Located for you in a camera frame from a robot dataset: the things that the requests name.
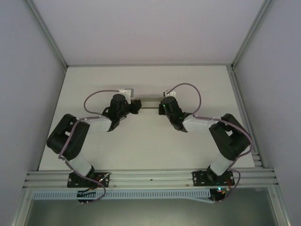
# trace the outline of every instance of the metal bracket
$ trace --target metal bracket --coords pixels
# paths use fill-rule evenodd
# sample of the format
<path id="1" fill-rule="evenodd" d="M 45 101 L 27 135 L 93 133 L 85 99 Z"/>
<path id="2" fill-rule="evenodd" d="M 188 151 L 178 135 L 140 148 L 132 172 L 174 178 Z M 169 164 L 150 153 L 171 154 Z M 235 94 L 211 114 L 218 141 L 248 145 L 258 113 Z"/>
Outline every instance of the metal bracket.
<path id="1" fill-rule="evenodd" d="M 131 104 L 131 97 L 134 95 L 134 89 L 126 88 L 126 89 L 119 89 L 119 93 L 124 95 L 128 104 Z"/>
<path id="2" fill-rule="evenodd" d="M 218 180 L 216 181 L 210 181 L 206 177 L 205 171 L 194 171 L 192 172 L 192 180 L 193 185 L 195 187 L 200 186 L 228 186 L 228 185 L 235 185 L 233 173 L 228 170 L 224 172 L 221 176 L 218 177 Z"/>
<path id="3" fill-rule="evenodd" d="M 99 172 L 95 172 L 94 176 L 95 176 L 95 180 L 99 181 L 102 185 L 104 185 L 104 187 L 109 187 L 109 182 L 110 182 L 110 175 L 107 175 L 108 172 L 105 173 L 99 173 Z M 75 173 L 70 173 L 69 177 L 68 177 L 68 183 L 67 183 L 67 187 L 68 188 L 79 188 L 79 187 L 93 187 L 95 186 L 93 182 L 90 182 L 88 180 L 82 179 L 80 180 L 79 177 L 75 174 Z"/>
<path id="4" fill-rule="evenodd" d="M 33 3 L 34 1 L 33 0 L 24 0 L 24 2 L 26 3 L 28 9 L 31 11 L 33 18 L 36 20 L 39 27 L 41 28 L 41 31 L 42 31 L 43 35 L 45 36 L 47 42 L 50 44 L 50 47 L 51 47 L 54 55 L 60 61 L 61 65 L 63 66 L 63 68 L 66 72 L 68 65 L 67 65 L 60 49 L 58 48 L 57 44 L 55 43 L 55 40 L 53 39 L 49 29 L 47 28 L 46 23 L 44 22 L 42 16 L 38 12 L 37 7 Z"/>
<path id="5" fill-rule="evenodd" d="M 199 169 L 182 170 L 110 170 L 109 189 L 164 189 L 164 188 L 194 188 L 191 172 Z M 277 185 L 278 181 L 273 169 L 240 168 L 241 180 L 238 188 L 241 187 L 268 187 Z M 29 172 L 23 188 L 31 190 L 57 190 L 66 186 L 70 171 L 39 171 Z"/>
<path id="6" fill-rule="evenodd" d="M 163 96 L 164 97 L 170 97 L 170 96 L 172 96 L 172 97 L 175 97 L 175 91 L 173 90 L 173 91 L 171 91 L 169 94 L 166 94 L 167 92 L 169 92 L 170 90 L 166 90 L 165 92 L 163 92 Z"/>

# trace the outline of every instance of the cable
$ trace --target cable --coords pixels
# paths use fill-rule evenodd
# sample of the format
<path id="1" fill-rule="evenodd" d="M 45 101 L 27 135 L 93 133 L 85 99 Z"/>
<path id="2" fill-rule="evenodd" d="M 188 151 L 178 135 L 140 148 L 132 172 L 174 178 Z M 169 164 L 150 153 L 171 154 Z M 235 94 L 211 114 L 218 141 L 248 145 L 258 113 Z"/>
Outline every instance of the cable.
<path id="1" fill-rule="evenodd" d="M 103 173 L 103 174 L 99 175 L 95 180 L 99 180 L 99 182 L 102 182 L 107 177 L 107 175 L 108 175 L 108 173 Z M 97 189 L 98 187 L 100 187 L 100 186 L 90 187 L 84 191 L 80 191 L 81 192 L 80 197 L 85 197 L 86 195 L 95 193 L 92 191 Z"/>
<path id="2" fill-rule="evenodd" d="M 94 95 L 97 94 L 97 93 L 103 93 L 103 92 L 119 92 L 119 90 L 107 89 L 107 90 L 96 91 L 96 92 L 90 94 L 90 95 L 85 99 L 85 101 L 84 101 L 84 109 L 85 109 L 86 112 L 91 113 L 91 114 L 99 114 L 99 115 L 101 114 L 100 112 L 91 112 L 91 111 L 89 111 L 89 110 L 86 108 L 86 102 L 87 102 L 87 100 L 90 99 L 91 96 L 94 96 Z"/>
<path id="3" fill-rule="evenodd" d="M 228 179 L 226 179 L 226 181 L 228 183 L 228 187 L 229 187 L 229 190 L 230 190 L 231 189 L 231 182 Z"/>
<path id="4" fill-rule="evenodd" d="M 179 86 L 182 86 L 182 85 L 188 85 L 188 86 L 191 86 L 193 87 L 197 93 L 198 93 L 198 97 L 199 97 L 199 104 L 198 104 L 198 108 L 192 113 L 193 116 L 195 116 L 195 113 L 200 109 L 201 107 L 201 104 L 202 104 L 202 97 L 201 97 L 201 93 L 199 92 L 198 88 L 195 87 L 194 85 L 190 84 L 190 83 L 180 83 L 178 85 L 176 85 L 175 87 L 173 87 L 172 89 L 170 89 L 168 92 L 166 92 L 166 94 L 169 94 L 170 92 L 172 92 L 175 88 L 179 87 Z"/>

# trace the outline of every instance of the wire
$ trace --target wire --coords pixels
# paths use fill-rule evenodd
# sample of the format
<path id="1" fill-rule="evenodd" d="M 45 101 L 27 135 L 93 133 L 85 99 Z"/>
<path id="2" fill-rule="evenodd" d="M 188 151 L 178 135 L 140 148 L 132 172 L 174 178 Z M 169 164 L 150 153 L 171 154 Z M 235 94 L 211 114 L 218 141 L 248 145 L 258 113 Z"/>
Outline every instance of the wire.
<path id="1" fill-rule="evenodd" d="M 230 190 L 229 194 L 223 199 L 223 201 L 225 199 L 227 199 L 233 193 L 233 191 L 235 190 L 235 188 L 237 188 L 237 186 L 239 185 L 239 182 L 240 182 L 240 179 L 241 179 L 241 174 L 240 174 L 240 172 L 237 169 L 229 168 L 229 170 L 232 171 L 232 172 L 238 173 L 238 179 L 237 179 L 237 182 L 234 185 L 234 187 Z"/>
<path id="2" fill-rule="evenodd" d="M 124 119 L 126 119 L 127 118 L 127 116 L 124 116 L 122 119 L 120 119 L 119 121 L 122 121 L 122 120 L 124 120 Z"/>
<path id="3" fill-rule="evenodd" d="M 229 187 L 229 190 L 230 190 L 231 189 L 231 182 L 228 179 L 226 179 L 226 181 L 228 183 L 228 187 Z"/>
<path id="4" fill-rule="evenodd" d="M 99 180 L 99 182 L 101 182 L 101 180 L 103 180 L 103 179 L 105 179 L 107 177 L 106 176 L 107 174 L 108 173 L 103 173 L 103 174 L 99 175 L 98 177 L 96 177 L 95 180 Z M 92 191 L 92 190 L 94 190 L 94 189 L 96 189 L 98 187 L 100 187 L 100 186 L 98 185 L 96 187 L 90 187 L 90 188 L 88 188 L 88 189 L 86 189 L 84 191 L 81 191 L 81 195 L 80 196 L 83 197 L 84 195 L 90 194 L 90 193 L 86 193 L 86 194 L 84 194 L 84 193 L 88 192 L 88 191 Z"/>
<path id="5" fill-rule="evenodd" d="M 84 109 L 85 109 L 86 112 L 91 113 L 91 114 L 99 114 L 99 115 L 101 115 L 100 112 L 92 112 L 92 111 L 89 111 L 89 110 L 86 108 L 86 102 L 87 102 L 87 100 L 90 99 L 91 96 L 94 96 L 94 95 L 97 94 L 97 93 L 103 93 L 103 92 L 119 92 L 119 90 L 106 89 L 106 90 L 96 91 L 96 92 L 90 94 L 90 95 L 85 99 L 85 101 L 84 101 Z"/>
<path id="6" fill-rule="evenodd" d="M 193 87 L 196 91 L 197 91 L 197 93 L 198 93 L 198 97 L 199 97 L 199 104 L 198 104 L 198 107 L 197 107 L 197 109 L 192 113 L 192 115 L 193 116 L 195 116 L 195 113 L 200 109 L 200 107 L 201 107 L 201 104 L 202 104 L 202 97 L 201 97 L 201 93 L 199 92 L 199 90 L 198 90 L 198 88 L 197 87 L 195 87 L 194 85 L 192 85 L 192 84 L 190 84 L 190 83 L 186 83 L 186 82 L 184 82 L 184 83 L 180 83 L 180 84 L 178 84 L 178 85 L 176 85 L 175 87 L 173 87 L 172 89 L 170 89 L 168 92 L 166 92 L 166 94 L 169 94 L 169 93 L 171 93 L 175 88 L 177 88 L 177 87 L 179 87 L 179 86 L 182 86 L 182 85 L 187 85 L 187 86 L 191 86 L 191 87 Z"/>

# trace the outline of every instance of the purple cable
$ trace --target purple cable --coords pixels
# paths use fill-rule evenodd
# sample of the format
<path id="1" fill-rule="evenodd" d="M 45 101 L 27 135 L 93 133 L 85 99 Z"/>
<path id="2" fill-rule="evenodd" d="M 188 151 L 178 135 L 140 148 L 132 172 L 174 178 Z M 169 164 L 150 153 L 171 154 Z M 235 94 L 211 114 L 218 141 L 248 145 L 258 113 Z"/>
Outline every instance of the purple cable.
<path id="1" fill-rule="evenodd" d="M 91 112 L 86 108 L 86 102 L 87 100 L 89 100 L 89 98 L 93 95 L 95 95 L 96 93 L 103 93 L 103 92 L 119 92 L 119 90 L 113 90 L 113 89 L 107 89 L 107 90 L 100 90 L 100 91 L 96 91 L 92 94 L 90 94 L 84 101 L 84 109 L 86 112 L 91 113 L 91 114 L 101 114 L 100 112 Z"/>
<path id="2" fill-rule="evenodd" d="M 201 107 L 201 104 L 202 104 L 202 97 L 201 97 L 201 93 L 199 92 L 199 90 L 198 90 L 198 88 L 197 87 L 195 87 L 194 85 L 192 85 L 192 84 L 190 84 L 190 83 L 186 83 L 186 82 L 184 82 L 184 83 L 180 83 L 180 84 L 178 84 L 178 85 L 176 85 L 175 87 L 173 87 L 170 91 L 168 91 L 168 92 L 166 92 L 166 94 L 169 94 L 171 91 L 173 91 L 175 88 L 177 88 L 177 87 L 179 87 L 179 86 L 182 86 L 182 85 L 188 85 L 188 86 L 191 86 L 191 87 L 193 87 L 196 91 L 197 91 L 197 93 L 198 93 L 198 97 L 199 97 L 199 104 L 198 104 L 198 108 L 192 113 L 192 115 L 193 116 L 195 116 L 195 113 L 200 109 L 200 107 Z"/>

